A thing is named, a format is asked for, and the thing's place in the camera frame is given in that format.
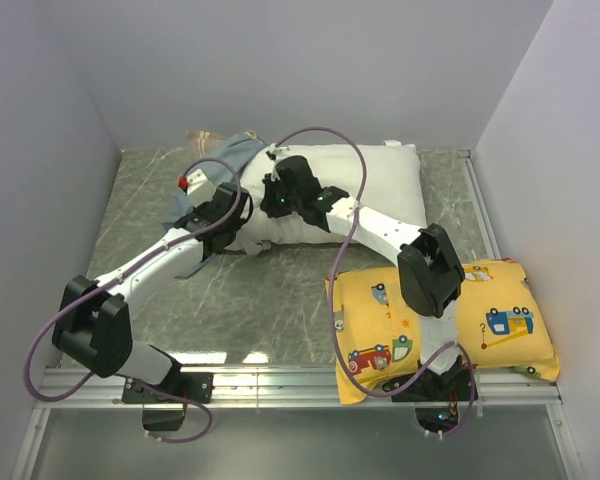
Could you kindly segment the white pillow insert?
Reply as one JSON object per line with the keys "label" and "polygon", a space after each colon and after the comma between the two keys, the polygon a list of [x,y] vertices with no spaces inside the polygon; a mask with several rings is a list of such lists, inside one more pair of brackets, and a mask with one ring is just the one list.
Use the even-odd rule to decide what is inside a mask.
{"label": "white pillow insert", "polygon": [[[403,223],[425,226],[421,163],[416,146],[390,141],[383,145],[361,145],[359,150],[367,166],[361,203]],[[350,146],[289,145],[283,148],[282,154],[305,157],[323,187],[335,186],[351,196],[357,194],[362,178],[361,164]],[[243,170],[240,183],[251,195],[254,211],[228,249],[256,255],[271,244],[340,243],[341,235],[310,226],[296,214],[272,219],[260,209],[265,192],[263,178],[273,166],[274,162],[262,149]]]}

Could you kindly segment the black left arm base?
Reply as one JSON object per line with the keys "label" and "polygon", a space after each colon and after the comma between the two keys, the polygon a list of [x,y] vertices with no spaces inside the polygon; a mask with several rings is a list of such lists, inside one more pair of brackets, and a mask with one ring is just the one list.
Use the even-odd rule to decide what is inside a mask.
{"label": "black left arm base", "polygon": [[[142,407],[141,423],[147,436],[165,443],[186,443],[202,438],[211,430],[213,414],[207,405],[211,402],[213,387],[211,372],[177,372],[157,386],[128,378],[121,403]],[[202,430],[190,437],[170,437],[182,430],[187,414],[194,409],[206,416]]]}

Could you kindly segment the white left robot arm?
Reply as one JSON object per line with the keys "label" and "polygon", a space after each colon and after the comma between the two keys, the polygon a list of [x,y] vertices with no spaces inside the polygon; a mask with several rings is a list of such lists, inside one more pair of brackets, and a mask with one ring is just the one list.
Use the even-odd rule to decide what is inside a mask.
{"label": "white left robot arm", "polygon": [[168,353],[136,341],[131,319],[169,281],[222,253],[253,213],[249,193],[231,183],[190,206],[152,247],[123,266],[66,286],[53,345],[101,378],[113,375],[145,383],[159,402],[182,393],[181,364]]}

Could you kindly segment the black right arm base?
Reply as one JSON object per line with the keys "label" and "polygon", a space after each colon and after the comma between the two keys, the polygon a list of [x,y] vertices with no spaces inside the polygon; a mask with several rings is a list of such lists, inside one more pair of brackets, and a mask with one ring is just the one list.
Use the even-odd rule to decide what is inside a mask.
{"label": "black right arm base", "polygon": [[443,439],[461,427],[478,399],[475,375],[464,368],[450,373],[449,378],[426,371],[408,389],[399,392],[413,377],[409,374],[388,380],[381,390],[391,394],[393,403],[416,405],[416,421],[426,436]]}

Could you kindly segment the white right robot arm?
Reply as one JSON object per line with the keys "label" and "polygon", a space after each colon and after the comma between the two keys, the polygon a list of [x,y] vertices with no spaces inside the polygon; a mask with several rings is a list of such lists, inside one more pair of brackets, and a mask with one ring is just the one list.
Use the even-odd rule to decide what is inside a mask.
{"label": "white right robot arm", "polygon": [[350,195],[323,186],[303,156],[285,157],[273,147],[266,155],[273,163],[263,181],[266,214],[280,218],[296,213],[311,226],[343,236],[344,247],[356,241],[397,267],[402,298],[420,318],[421,366],[386,395],[400,395],[420,381],[426,396],[445,398],[455,388],[461,361],[469,356],[456,329],[465,275],[446,230],[435,223],[409,225],[364,206],[362,190]]}

